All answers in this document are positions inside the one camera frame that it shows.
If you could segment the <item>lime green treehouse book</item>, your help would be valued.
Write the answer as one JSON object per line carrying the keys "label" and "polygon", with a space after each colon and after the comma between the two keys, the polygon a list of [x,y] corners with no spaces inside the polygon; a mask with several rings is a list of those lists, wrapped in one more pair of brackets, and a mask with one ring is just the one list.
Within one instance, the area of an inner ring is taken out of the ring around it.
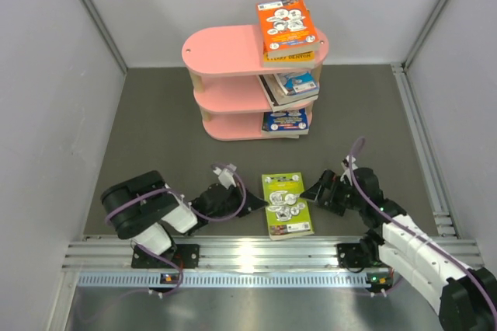
{"label": "lime green treehouse book", "polygon": [[273,241],[313,235],[308,202],[300,172],[262,174],[269,238]]}

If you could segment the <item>purple treehouse book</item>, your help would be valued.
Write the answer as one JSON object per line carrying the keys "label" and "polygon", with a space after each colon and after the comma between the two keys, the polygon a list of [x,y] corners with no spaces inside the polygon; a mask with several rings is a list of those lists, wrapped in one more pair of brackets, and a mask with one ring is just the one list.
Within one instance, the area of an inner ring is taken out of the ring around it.
{"label": "purple treehouse book", "polygon": [[263,137],[268,138],[268,139],[281,139],[281,138],[298,139],[300,137],[300,135],[275,133],[275,134],[264,134]]}

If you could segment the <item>dark blue treehouse book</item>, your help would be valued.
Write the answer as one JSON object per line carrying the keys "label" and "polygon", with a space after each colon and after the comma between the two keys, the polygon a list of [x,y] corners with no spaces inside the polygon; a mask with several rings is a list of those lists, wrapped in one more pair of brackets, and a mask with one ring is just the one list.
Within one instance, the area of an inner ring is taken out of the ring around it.
{"label": "dark blue treehouse book", "polygon": [[261,133],[273,137],[293,137],[309,132],[310,120],[305,108],[263,114]]}

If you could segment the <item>blue 26-storey treehouse book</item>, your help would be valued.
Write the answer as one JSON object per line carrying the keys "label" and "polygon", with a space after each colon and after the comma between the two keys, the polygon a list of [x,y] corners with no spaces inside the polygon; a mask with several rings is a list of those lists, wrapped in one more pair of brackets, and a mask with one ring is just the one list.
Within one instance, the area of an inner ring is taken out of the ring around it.
{"label": "blue 26-storey treehouse book", "polygon": [[286,96],[302,96],[318,91],[318,83],[308,71],[279,73],[273,77]]}

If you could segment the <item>dark tale of two cities book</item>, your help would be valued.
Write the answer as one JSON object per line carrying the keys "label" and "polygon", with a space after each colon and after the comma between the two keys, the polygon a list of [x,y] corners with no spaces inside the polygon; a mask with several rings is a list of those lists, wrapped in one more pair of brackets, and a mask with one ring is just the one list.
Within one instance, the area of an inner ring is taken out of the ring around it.
{"label": "dark tale of two cities book", "polygon": [[257,75],[259,84],[269,102],[273,112],[284,110],[298,110],[306,107],[318,98],[319,85],[307,92],[285,93],[275,75]]}

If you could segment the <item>yellow 130-storey treehouse book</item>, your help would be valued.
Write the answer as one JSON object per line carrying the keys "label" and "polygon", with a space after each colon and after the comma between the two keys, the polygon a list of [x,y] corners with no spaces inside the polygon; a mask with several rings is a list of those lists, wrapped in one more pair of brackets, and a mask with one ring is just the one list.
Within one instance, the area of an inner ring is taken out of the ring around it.
{"label": "yellow 130-storey treehouse book", "polygon": [[311,69],[314,65],[314,51],[308,51],[301,54],[293,54],[285,57],[269,57],[267,50],[263,50],[262,66],[264,68]]}

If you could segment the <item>orange 78-storey treehouse book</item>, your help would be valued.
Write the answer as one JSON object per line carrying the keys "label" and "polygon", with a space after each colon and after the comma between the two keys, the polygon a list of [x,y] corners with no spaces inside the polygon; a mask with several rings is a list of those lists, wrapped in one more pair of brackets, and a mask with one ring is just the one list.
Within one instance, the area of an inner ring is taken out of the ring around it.
{"label": "orange 78-storey treehouse book", "polygon": [[304,0],[277,0],[256,5],[267,57],[315,52],[320,39]]}

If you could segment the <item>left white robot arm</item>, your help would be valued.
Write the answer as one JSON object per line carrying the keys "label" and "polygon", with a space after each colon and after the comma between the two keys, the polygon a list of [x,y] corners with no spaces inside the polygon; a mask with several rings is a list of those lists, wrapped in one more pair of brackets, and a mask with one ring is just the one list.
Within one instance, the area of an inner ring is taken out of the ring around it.
{"label": "left white robot arm", "polygon": [[105,222],[114,227],[119,239],[144,248],[156,265],[166,267],[175,259],[176,248],[165,224],[182,235],[192,235],[210,223],[242,218],[269,205],[247,189],[235,165],[217,163],[211,169],[217,182],[191,201],[175,192],[156,170],[118,183],[100,197]]}

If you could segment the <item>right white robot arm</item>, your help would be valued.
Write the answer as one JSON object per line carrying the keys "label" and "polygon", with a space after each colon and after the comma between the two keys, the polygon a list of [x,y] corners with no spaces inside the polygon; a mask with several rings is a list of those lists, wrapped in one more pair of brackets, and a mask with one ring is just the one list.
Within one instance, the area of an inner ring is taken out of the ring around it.
{"label": "right white robot arm", "polygon": [[431,239],[396,202],[384,196],[374,171],[339,176],[325,170],[301,197],[325,211],[356,211],[367,226],[357,243],[339,244],[339,266],[354,273],[389,267],[429,303],[445,330],[496,328],[496,278],[474,269]]}

